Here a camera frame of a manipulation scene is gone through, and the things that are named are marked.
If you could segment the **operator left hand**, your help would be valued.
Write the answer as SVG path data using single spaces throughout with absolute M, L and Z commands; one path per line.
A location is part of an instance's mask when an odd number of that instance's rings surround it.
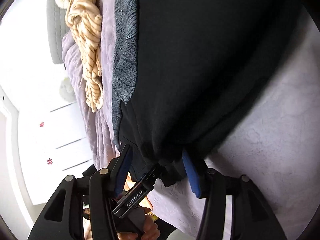
M 144 226 L 141 239 L 156 240 L 160 236 L 157 224 L 153 221 L 152 216 L 149 214 L 151 209 L 148 207 L 139 207 L 138 210 L 144 211 Z M 121 240 L 134 240 L 138 238 L 138 234 L 132 232 L 119 232 L 117 233 L 118 239 Z

